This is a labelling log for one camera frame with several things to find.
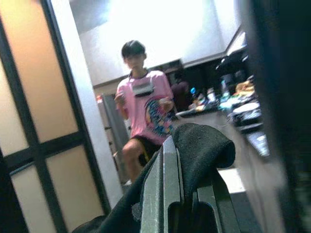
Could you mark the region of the person in maroon shirt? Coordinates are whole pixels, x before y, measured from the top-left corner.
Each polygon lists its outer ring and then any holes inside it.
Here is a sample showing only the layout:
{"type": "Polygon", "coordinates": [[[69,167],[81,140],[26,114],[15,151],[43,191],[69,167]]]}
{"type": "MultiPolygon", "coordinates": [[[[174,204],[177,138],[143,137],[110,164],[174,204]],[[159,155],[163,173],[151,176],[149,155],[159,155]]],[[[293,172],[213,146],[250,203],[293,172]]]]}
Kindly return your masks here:
{"type": "Polygon", "coordinates": [[[189,84],[181,79],[176,79],[171,88],[177,112],[187,110],[190,105],[189,84]]]}

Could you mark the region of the black framed frosted glass door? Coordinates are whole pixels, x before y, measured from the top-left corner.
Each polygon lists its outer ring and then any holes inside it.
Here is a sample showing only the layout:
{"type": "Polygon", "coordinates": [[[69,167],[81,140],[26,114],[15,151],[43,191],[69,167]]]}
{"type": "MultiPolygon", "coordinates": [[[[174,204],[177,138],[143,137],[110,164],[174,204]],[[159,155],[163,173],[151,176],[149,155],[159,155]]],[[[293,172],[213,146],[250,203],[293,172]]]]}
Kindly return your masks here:
{"type": "Polygon", "coordinates": [[[111,209],[54,4],[0,0],[0,213],[11,233],[72,233],[111,209]]]}

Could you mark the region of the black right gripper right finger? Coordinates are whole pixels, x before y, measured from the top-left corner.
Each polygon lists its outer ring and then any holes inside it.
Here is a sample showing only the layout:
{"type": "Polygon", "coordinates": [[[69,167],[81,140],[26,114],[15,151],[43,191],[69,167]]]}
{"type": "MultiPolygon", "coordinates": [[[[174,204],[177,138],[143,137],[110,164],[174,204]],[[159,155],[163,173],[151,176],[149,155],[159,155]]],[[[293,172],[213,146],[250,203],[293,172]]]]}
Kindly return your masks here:
{"type": "Polygon", "coordinates": [[[194,191],[194,232],[238,233],[238,221],[228,188],[215,169],[194,191]]]}

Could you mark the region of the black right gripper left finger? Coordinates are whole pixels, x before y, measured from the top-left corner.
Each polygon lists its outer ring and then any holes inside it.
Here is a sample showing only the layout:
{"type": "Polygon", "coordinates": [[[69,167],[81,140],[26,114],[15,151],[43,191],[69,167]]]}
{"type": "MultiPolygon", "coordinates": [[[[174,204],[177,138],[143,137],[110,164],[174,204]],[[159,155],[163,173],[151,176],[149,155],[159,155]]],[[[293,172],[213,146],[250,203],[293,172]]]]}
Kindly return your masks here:
{"type": "Polygon", "coordinates": [[[170,136],[144,182],[140,233],[178,233],[183,202],[179,151],[170,136]]]}

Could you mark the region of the black cloth garment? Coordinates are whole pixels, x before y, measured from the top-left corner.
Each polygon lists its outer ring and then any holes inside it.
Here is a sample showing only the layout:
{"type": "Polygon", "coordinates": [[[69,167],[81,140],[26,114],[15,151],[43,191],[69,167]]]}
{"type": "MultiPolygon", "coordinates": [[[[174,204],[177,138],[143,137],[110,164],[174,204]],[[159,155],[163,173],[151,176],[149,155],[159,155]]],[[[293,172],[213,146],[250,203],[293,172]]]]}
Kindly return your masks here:
{"type": "MultiPolygon", "coordinates": [[[[194,191],[210,171],[233,164],[235,146],[220,131],[208,125],[182,124],[170,136],[179,151],[184,191],[178,233],[195,233],[194,191]]],[[[154,153],[109,215],[98,216],[72,233],[140,233],[144,182],[161,148],[154,153]]]]}

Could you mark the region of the person in pink shirt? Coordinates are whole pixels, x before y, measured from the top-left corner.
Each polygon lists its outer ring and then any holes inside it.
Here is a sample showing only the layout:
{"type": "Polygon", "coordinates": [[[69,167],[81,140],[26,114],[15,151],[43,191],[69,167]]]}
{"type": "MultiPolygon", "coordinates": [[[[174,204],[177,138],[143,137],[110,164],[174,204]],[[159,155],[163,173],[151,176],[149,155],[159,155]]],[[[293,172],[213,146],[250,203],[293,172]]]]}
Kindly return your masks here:
{"type": "Polygon", "coordinates": [[[164,72],[144,67],[145,47],[137,40],[126,42],[121,55],[130,74],[117,87],[117,110],[131,125],[130,139],[121,154],[131,182],[160,149],[172,130],[168,113],[174,108],[173,93],[164,72]]]}

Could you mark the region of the dark door frame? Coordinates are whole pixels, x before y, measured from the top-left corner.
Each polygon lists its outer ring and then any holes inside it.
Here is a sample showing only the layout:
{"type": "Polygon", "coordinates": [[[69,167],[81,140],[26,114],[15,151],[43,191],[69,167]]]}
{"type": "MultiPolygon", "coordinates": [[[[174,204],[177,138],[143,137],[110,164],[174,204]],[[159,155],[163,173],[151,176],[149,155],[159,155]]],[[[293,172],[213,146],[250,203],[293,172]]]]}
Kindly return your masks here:
{"type": "Polygon", "coordinates": [[[257,160],[266,233],[311,233],[311,0],[244,0],[268,156],[257,160]]]}

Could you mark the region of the white plate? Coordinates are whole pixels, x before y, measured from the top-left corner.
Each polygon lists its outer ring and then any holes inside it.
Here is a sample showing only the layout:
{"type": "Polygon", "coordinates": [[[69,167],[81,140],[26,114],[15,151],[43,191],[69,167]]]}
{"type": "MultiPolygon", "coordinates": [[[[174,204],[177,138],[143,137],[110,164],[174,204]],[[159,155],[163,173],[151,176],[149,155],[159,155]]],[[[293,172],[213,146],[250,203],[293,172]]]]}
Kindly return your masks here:
{"type": "Polygon", "coordinates": [[[260,104],[258,102],[250,102],[247,104],[244,104],[236,109],[233,110],[233,113],[235,114],[241,114],[248,111],[256,110],[260,107],[260,104]]]}

